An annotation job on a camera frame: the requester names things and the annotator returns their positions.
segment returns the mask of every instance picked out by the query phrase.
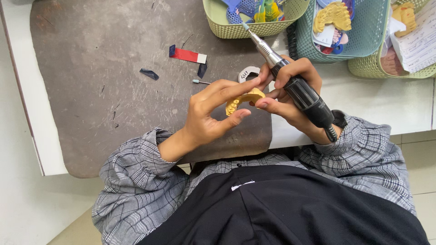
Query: scratched countertop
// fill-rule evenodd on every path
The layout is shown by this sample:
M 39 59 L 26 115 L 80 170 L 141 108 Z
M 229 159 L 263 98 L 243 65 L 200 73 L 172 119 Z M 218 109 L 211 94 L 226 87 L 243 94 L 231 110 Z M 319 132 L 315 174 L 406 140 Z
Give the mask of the scratched countertop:
M 168 57 L 171 45 L 208 56 L 205 82 L 237 81 L 245 67 L 265 62 L 251 40 L 213 35 L 197 0 L 40 0 L 30 26 L 65 166 L 82 178 L 96 177 L 126 140 L 155 127 L 173 133 L 183 127 L 189 98 L 205 85 L 191 82 L 199 64 Z M 271 116 L 251 111 L 239 127 L 182 162 L 266 151 Z M 212 116 L 224 119 L 224 106 Z

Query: written note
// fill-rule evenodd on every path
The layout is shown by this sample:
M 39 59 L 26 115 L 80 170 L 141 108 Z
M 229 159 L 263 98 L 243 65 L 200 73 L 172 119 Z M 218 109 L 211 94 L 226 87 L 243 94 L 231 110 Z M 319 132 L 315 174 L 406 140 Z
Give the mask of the written note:
M 404 70 L 416 72 L 436 63 L 436 0 L 415 15 L 416 29 L 404 37 L 391 35 Z

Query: hand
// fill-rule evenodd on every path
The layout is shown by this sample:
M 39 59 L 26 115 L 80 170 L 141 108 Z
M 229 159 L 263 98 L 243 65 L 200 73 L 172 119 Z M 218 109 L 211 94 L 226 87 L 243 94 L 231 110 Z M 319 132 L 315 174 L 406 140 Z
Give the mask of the hand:
M 213 119 L 211 113 L 228 100 L 249 92 L 258 86 L 260 81 L 261 79 L 257 77 L 240 84 L 221 79 L 193 95 L 189 100 L 185 126 L 157 146 L 161 158 L 167 162 L 174 162 L 195 148 L 223 136 L 225 132 L 240 124 L 244 117 L 251 114 L 250 110 L 236 110 L 222 121 Z
M 301 58 L 294 61 L 288 56 L 282 55 L 282 57 L 288 60 L 290 64 L 280 69 L 277 74 L 276 83 L 274 84 L 275 89 L 266 94 L 266 98 L 259 99 L 255 106 L 268 111 L 269 113 L 283 117 L 290 125 L 309 136 L 312 141 L 322 145 L 330 144 L 331 142 L 327 138 L 324 129 L 317 128 L 311 121 L 309 121 L 307 116 L 298 109 L 294 104 L 294 101 L 283 90 L 283 86 L 292 76 L 300 74 L 306 79 L 307 83 L 315 89 L 318 94 L 320 94 L 322 86 L 321 77 L 307 58 Z M 266 63 L 261 67 L 259 77 L 261 78 L 261 83 L 257 88 L 264 90 L 273 80 L 273 75 Z M 335 125 L 333 125 L 333 127 L 339 136 L 342 129 Z

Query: blue articulating paper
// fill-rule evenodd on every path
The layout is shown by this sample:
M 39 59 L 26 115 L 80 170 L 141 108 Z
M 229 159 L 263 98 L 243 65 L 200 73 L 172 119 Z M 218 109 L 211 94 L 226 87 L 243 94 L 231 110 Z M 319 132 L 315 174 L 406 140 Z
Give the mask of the blue articulating paper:
M 176 54 L 176 45 L 173 44 L 170 46 L 170 57 Z
M 141 70 L 139 72 L 146 75 L 147 77 L 150 77 L 151 79 L 153 79 L 155 81 L 159 79 L 159 76 L 156 73 L 154 73 L 154 71 L 141 68 Z
M 200 66 L 198 67 L 198 72 L 197 75 L 200 78 L 203 78 L 204 74 L 206 73 L 206 70 L 208 69 L 208 62 L 206 61 L 205 64 L 200 64 Z

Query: yellow dental stone model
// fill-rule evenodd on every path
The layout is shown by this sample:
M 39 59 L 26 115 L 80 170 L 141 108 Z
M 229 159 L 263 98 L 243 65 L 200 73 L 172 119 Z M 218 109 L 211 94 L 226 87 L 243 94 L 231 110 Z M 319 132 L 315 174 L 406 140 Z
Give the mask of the yellow dental stone model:
M 332 2 L 325 8 L 318 11 L 313 20 L 313 31 L 320 33 L 324 31 L 324 25 L 333 23 L 340 31 L 351 30 L 350 14 L 342 2 Z
M 411 2 L 403 3 L 400 6 L 392 5 L 392 17 L 406 25 L 406 30 L 395 32 L 395 36 L 405 36 L 416 28 L 414 8 L 415 6 Z
M 227 101 L 225 106 L 225 114 L 230 116 L 233 112 L 235 112 L 238 106 L 242 104 L 242 102 L 252 101 L 253 103 L 256 103 L 256 101 L 261 98 L 265 98 L 265 94 L 259 89 L 253 88 L 250 92 Z

